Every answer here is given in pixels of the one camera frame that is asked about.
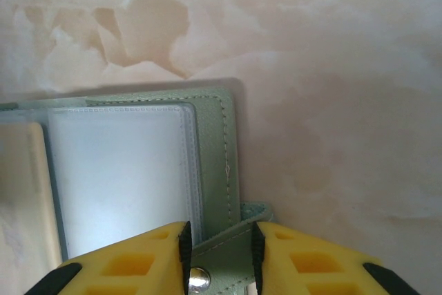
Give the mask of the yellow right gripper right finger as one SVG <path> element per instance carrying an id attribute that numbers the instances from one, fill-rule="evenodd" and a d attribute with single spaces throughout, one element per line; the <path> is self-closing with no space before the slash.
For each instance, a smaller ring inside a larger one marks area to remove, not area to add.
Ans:
<path id="1" fill-rule="evenodd" d="M 273 222 L 255 222 L 251 253 L 259 294 L 416 294 L 372 256 Z"/>

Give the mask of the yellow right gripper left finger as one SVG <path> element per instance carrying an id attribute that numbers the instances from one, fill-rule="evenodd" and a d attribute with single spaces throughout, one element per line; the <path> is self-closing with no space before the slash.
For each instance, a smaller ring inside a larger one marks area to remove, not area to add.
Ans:
<path id="1" fill-rule="evenodd" d="M 189 222 L 173 222 L 67 260 L 31 294 L 188 294 Z"/>

